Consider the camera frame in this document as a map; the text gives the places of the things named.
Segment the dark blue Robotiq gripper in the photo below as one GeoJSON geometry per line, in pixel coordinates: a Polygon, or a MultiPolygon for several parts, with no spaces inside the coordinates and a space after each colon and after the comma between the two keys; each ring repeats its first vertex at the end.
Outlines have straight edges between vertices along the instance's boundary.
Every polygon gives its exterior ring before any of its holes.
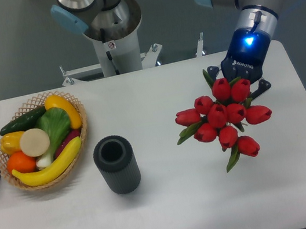
{"type": "Polygon", "coordinates": [[[270,37],[262,32],[237,29],[231,39],[227,55],[219,66],[208,66],[207,73],[217,79],[220,70],[228,81],[237,77],[248,79],[250,83],[258,81],[258,88],[250,94],[256,99],[271,88],[271,83],[261,78],[263,64],[270,45],[270,37]]]}

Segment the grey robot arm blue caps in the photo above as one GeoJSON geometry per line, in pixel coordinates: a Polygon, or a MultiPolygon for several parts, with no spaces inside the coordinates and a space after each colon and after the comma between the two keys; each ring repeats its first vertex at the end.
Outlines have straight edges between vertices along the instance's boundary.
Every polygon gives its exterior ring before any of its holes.
{"type": "MultiPolygon", "coordinates": [[[[95,48],[101,71],[106,77],[151,67],[156,56],[140,54],[137,29],[141,9],[135,0],[56,0],[51,16],[65,30],[84,35],[95,48]]],[[[270,88],[262,78],[264,59],[274,35],[284,0],[194,0],[213,8],[234,6],[240,16],[225,59],[205,75],[218,73],[232,80],[236,77],[258,83],[251,94],[257,98],[270,88]]]]}

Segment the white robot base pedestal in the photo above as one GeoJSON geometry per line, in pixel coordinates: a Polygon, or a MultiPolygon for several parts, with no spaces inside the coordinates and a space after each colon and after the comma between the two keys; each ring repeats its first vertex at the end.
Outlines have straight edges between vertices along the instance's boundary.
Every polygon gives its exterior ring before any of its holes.
{"type": "Polygon", "coordinates": [[[93,44],[104,77],[142,69],[137,36],[141,20],[135,0],[120,0],[116,7],[100,12],[84,33],[93,44]]]}

